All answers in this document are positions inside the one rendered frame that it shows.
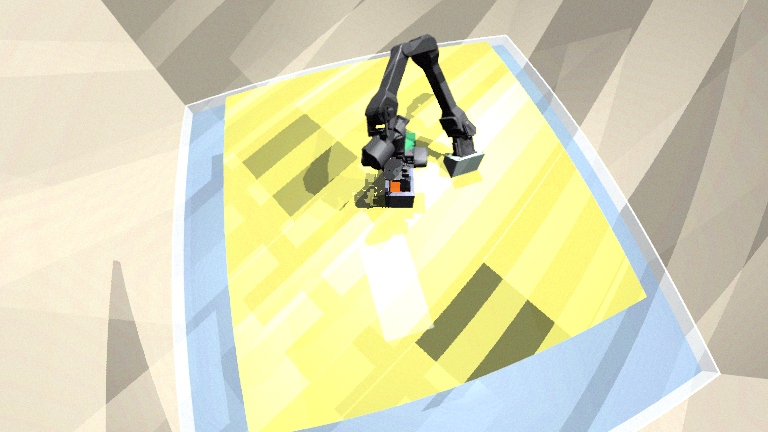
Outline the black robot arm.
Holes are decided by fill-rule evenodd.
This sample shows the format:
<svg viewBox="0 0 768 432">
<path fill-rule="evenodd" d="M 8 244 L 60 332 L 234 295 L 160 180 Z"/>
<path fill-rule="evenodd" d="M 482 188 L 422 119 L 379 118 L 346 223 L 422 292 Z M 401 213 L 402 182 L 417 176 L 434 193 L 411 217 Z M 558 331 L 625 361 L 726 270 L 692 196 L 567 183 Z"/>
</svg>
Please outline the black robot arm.
<svg viewBox="0 0 768 432">
<path fill-rule="evenodd" d="M 469 121 L 465 111 L 457 106 L 439 66 L 439 53 L 437 41 L 430 34 L 393 46 L 379 89 L 364 110 L 367 136 L 372 139 L 361 148 L 362 156 L 366 164 L 375 170 L 384 166 L 386 180 L 409 178 L 410 167 L 406 166 L 405 157 L 391 157 L 395 149 L 405 145 L 406 126 L 410 123 L 409 118 L 398 115 L 397 98 L 409 57 L 423 69 L 439 103 L 442 111 L 439 122 L 447 137 L 452 137 L 453 156 L 464 158 L 478 153 L 473 139 L 476 127 Z M 376 125 L 385 127 L 376 128 Z"/>
</svg>

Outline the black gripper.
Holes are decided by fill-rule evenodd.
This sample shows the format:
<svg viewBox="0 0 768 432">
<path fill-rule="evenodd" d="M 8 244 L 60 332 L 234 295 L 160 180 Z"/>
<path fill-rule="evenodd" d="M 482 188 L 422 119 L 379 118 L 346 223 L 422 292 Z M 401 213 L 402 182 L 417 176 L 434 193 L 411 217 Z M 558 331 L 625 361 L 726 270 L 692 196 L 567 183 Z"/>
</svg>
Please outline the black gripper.
<svg viewBox="0 0 768 432">
<path fill-rule="evenodd" d="M 428 166 L 427 149 L 425 147 L 414 146 L 414 148 L 405 150 L 405 145 L 399 149 L 395 149 L 391 157 L 403 155 L 405 157 L 406 166 L 409 166 L 410 168 L 426 168 Z M 363 167 L 370 167 L 366 164 L 362 155 L 363 152 L 361 152 L 361 165 Z"/>
</svg>

